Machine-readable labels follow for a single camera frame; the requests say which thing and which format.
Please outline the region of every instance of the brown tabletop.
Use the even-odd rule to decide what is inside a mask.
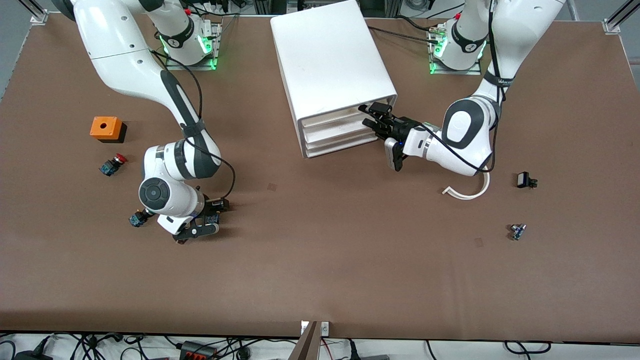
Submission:
[[[441,124],[479,83],[430,76],[422,43],[374,38],[396,115]],[[197,76],[237,183],[221,231],[177,245],[127,222],[145,149],[180,138],[169,111],[105,86],[61,15],[31,30],[0,103],[0,329],[295,336],[329,320],[335,337],[640,341],[640,95],[600,23],[555,22],[522,65],[473,201],[440,192],[480,177],[416,158],[395,173],[382,142],[303,159],[269,18],[236,20]],[[125,121],[125,143],[91,138],[96,115]],[[131,163],[106,177],[116,152]],[[540,186],[516,188],[521,171]],[[213,197],[230,179],[191,184]]]

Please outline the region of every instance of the table surface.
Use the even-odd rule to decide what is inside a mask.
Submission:
[[[422,43],[374,38],[398,116],[441,124],[478,85],[429,75]],[[31,30],[0,104],[0,329],[295,336],[329,320],[335,337],[640,341],[640,95],[599,23],[555,22],[532,51],[491,186],[468,202],[440,192],[480,177],[413,158],[395,173],[381,142],[303,159],[268,18],[235,20],[197,76],[237,183],[221,231],[177,245],[127,222],[145,149],[180,138],[169,111],[105,86],[61,15]],[[91,138],[97,115],[124,120],[125,143]],[[116,152],[131,163],[106,177]],[[515,187],[525,170],[540,187]],[[191,184],[215,196],[230,179]]]

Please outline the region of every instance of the gray floor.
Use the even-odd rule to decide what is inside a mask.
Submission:
[[[44,8],[53,9],[50,0],[37,0]],[[575,0],[579,19],[582,21],[600,21],[611,15],[625,0]],[[457,4],[461,0],[437,0],[428,12],[417,12],[406,5],[402,14],[410,17],[426,17]],[[443,17],[453,16],[455,11],[444,13]],[[19,56],[22,43],[30,27],[31,14],[18,0],[0,0],[0,99],[4,95],[13,67]],[[567,6],[557,17],[558,20],[571,20]],[[640,58],[640,12],[631,16],[621,27],[622,39],[629,58]],[[631,65],[632,72],[640,90],[640,65]]]

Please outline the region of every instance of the orange box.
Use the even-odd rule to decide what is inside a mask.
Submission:
[[[127,134],[127,124],[115,116],[96,116],[93,118],[89,135],[101,142],[123,143]]]

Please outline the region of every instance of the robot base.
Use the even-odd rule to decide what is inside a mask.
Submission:
[[[216,70],[218,67],[218,55],[220,53],[220,36],[222,34],[222,26],[220,23],[211,23],[211,36],[214,37],[212,40],[203,40],[202,41],[202,49],[203,51],[208,51],[208,47],[211,48],[211,52],[202,58],[202,60],[198,61],[193,65],[187,66],[190,70]],[[178,63],[175,63],[171,60],[165,60],[164,65],[169,70],[184,70],[184,68]]]
[[[185,225],[179,233],[173,235],[173,239],[182,245],[189,239],[217,233],[220,230],[220,213],[228,210],[229,200],[227,199],[206,200],[202,212],[193,218],[188,225]]]
[[[429,40],[436,40],[438,44],[428,44],[428,53],[429,53],[429,73],[430,74],[452,74],[452,75],[481,75],[482,70],[480,68],[480,59],[483,55],[483,50],[480,50],[480,54],[478,55],[478,59],[475,64],[471,66],[471,68],[467,70],[454,70],[446,65],[444,65],[440,59],[438,59],[437,54],[443,50],[444,46],[447,43],[447,31],[445,29],[445,24],[438,24],[429,29],[427,33],[427,38]]]

